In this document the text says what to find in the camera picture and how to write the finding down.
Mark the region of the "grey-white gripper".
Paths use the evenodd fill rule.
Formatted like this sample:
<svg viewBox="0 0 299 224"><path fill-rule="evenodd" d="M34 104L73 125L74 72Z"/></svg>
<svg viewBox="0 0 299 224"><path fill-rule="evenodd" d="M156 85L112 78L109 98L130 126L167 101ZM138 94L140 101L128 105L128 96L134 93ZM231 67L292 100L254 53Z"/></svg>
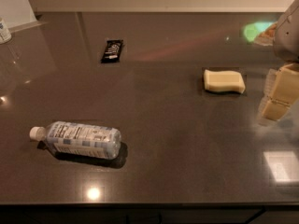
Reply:
<svg viewBox="0 0 299 224"><path fill-rule="evenodd" d="M288 63L268 71L258 111L263 119L278 121L299 99L299 0L294 0L278 19L273 49Z"/></svg>

